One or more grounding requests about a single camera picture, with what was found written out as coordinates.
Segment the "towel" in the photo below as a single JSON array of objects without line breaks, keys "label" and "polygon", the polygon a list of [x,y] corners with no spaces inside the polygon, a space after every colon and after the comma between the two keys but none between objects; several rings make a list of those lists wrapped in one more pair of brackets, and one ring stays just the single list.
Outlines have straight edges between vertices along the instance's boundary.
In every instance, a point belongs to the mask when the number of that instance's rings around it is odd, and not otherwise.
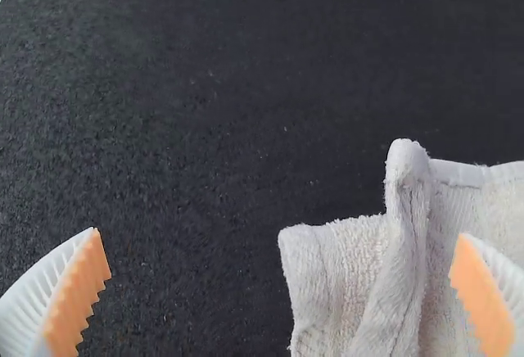
[{"label": "towel", "polygon": [[449,267],[461,232],[524,265],[524,162],[433,160],[399,139],[384,191],[382,215],[279,233],[291,355],[480,355]]}]

